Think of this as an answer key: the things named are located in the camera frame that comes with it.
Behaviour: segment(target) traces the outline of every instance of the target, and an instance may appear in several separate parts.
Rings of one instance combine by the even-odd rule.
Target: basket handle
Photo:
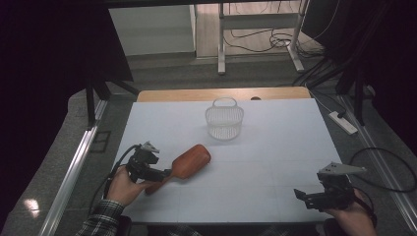
[[[222,97],[216,98],[216,99],[212,102],[212,106],[216,106],[216,105],[215,105],[215,103],[216,103],[217,101],[219,101],[219,100],[224,100],[224,99],[233,100],[235,104],[234,104],[234,105],[232,105],[232,106],[237,106],[237,101],[236,101],[236,99],[235,99],[235,98],[233,98],[233,97],[231,97],[231,96],[222,96]]]

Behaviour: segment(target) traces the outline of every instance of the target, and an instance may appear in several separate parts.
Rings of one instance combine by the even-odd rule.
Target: white power strip
[[[337,111],[333,111],[328,116],[338,126],[340,126],[344,131],[346,131],[347,134],[352,135],[358,132],[358,130],[353,125],[351,125],[346,119],[344,119],[343,117],[338,118],[337,115],[338,115]]]

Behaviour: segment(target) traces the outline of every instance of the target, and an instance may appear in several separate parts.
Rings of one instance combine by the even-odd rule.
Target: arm
[[[120,167],[110,184],[107,199],[98,203],[93,213],[83,223],[83,228],[77,233],[77,236],[115,235],[119,225],[119,217],[125,206],[131,204],[141,191],[150,185],[152,185],[150,181],[140,184],[133,183],[126,167]]]
[[[355,195],[362,199],[356,190]],[[368,213],[357,203],[344,210],[327,209],[325,212],[331,214],[349,236],[377,236],[377,232]]]

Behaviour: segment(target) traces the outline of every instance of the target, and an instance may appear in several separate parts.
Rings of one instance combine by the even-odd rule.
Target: hand
[[[131,204],[141,191],[152,184],[154,184],[152,181],[144,181],[140,184],[133,183],[129,178],[126,166],[121,166],[114,175],[113,181],[111,181],[107,199],[116,201],[125,207]]]
[[[362,196],[355,189],[355,195],[362,200]],[[374,225],[368,213],[357,203],[347,209],[326,209],[337,220],[340,227],[349,236],[376,236]]]

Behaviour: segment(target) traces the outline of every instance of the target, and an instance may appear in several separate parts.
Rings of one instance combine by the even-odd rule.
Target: plaid sleeve
[[[76,235],[116,235],[119,216],[123,209],[124,207],[115,201],[101,200]]]

